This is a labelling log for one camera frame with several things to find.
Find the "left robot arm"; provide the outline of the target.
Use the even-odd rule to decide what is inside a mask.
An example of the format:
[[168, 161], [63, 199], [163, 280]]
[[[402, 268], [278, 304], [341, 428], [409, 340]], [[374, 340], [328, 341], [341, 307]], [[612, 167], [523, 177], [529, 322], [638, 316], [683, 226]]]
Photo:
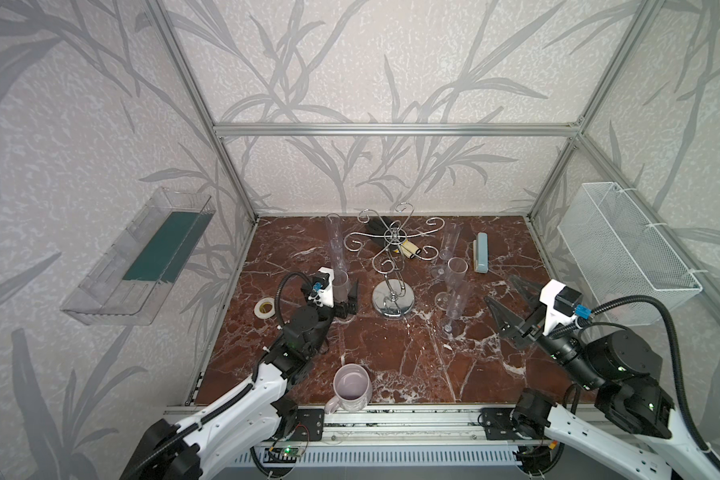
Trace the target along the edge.
[[[300, 281], [304, 303], [285, 319], [280, 291], [293, 278]], [[160, 419], [152, 424], [122, 478], [212, 479], [257, 444], [289, 436], [296, 428], [298, 406], [288, 392], [308, 377], [333, 321], [359, 310], [358, 282], [349, 284], [342, 301], [334, 297], [336, 284], [334, 271], [327, 267], [311, 276], [300, 271], [287, 273], [272, 307], [279, 334], [251, 374], [179, 422]]]

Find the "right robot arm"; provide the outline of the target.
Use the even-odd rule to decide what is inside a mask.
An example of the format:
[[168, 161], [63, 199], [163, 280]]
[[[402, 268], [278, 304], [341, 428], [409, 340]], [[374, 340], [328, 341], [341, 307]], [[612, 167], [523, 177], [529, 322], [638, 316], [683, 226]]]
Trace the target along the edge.
[[[517, 276], [510, 281], [531, 312], [522, 318], [486, 298], [500, 337], [517, 349], [538, 346], [572, 384], [561, 402], [526, 388], [507, 413], [482, 409], [478, 422], [487, 438], [505, 433], [548, 440], [629, 479], [720, 479], [720, 455], [690, 413], [676, 329], [661, 301], [628, 295], [589, 309], [579, 291], [557, 280], [544, 286]], [[596, 316], [634, 303], [654, 307], [664, 323], [673, 395], [659, 382], [662, 357], [631, 328], [613, 324], [608, 335], [589, 342], [581, 338], [597, 326]]]

